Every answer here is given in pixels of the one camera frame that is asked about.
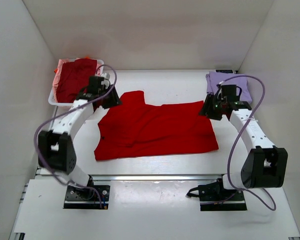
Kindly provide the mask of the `bright red t shirt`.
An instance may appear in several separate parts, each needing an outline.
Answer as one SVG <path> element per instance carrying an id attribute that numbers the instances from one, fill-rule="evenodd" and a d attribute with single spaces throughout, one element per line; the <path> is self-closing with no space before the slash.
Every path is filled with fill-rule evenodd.
<path id="1" fill-rule="evenodd" d="M 202 154 L 217 151 L 211 121 L 199 114 L 202 101 L 155 106 L 143 91 L 125 92 L 98 123 L 96 161 Z"/>

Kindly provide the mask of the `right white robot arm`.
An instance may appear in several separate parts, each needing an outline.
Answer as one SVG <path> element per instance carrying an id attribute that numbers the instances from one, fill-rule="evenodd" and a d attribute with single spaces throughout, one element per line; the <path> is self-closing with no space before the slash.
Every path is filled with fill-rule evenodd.
<path id="1" fill-rule="evenodd" d="M 288 152 L 277 147 L 265 135 L 257 120 L 254 110 L 246 101 L 241 101 L 242 89 L 235 84 L 218 85 L 216 93 L 208 93 L 200 115 L 220 121 L 226 116 L 238 131 L 235 141 L 242 140 L 247 157 L 239 172 L 227 172 L 215 182 L 199 185 L 190 189 L 188 198 L 201 198 L 205 204 L 225 202 L 235 194 L 249 189 L 280 188 L 283 186 Z"/>

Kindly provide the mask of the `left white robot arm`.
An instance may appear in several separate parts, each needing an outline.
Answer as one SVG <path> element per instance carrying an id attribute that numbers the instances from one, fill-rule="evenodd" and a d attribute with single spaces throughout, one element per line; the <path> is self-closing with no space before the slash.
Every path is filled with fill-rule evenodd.
<path id="1" fill-rule="evenodd" d="M 99 197 L 100 194 L 94 187 L 93 178 L 77 165 L 73 140 L 97 108 L 109 109 L 120 104 L 115 84 L 110 82 L 110 75 L 93 75 L 88 85 L 78 92 L 70 109 L 55 117 L 58 122 L 53 128 L 39 128 L 35 132 L 38 164 L 49 170 L 58 182 L 61 181 L 60 177 L 64 177 L 63 185 L 71 186 L 85 201 Z"/>

